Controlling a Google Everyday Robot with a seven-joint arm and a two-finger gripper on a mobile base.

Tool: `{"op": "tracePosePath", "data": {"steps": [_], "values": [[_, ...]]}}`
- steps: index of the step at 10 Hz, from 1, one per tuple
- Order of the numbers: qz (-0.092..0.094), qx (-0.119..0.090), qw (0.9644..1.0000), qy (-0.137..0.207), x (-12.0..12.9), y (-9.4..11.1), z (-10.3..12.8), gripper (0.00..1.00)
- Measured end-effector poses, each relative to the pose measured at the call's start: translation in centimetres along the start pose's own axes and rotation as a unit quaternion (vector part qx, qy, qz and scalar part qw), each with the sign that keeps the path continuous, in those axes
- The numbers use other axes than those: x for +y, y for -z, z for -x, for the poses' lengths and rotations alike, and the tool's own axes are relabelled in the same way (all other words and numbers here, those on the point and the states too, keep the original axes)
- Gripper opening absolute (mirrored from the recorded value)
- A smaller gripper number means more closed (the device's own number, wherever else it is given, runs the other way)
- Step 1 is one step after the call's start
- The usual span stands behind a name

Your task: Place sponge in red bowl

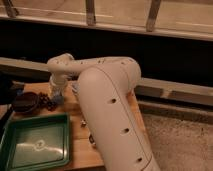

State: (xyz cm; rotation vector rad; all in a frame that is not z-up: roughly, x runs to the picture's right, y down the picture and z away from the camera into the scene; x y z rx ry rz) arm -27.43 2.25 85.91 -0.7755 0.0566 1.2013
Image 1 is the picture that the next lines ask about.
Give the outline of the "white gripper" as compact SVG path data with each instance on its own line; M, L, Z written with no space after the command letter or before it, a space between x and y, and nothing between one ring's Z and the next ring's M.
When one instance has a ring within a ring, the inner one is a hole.
M51 98L54 97L54 93L60 93L61 97L65 98L67 78L64 75L52 74L49 83L49 95Z

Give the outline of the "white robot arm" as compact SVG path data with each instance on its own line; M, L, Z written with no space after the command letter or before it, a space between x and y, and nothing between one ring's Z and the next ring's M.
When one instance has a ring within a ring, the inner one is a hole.
M141 78L134 59L63 54L47 68L53 91L65 88L68 75L78 78L78 102L107 171L161 171L127 100Z

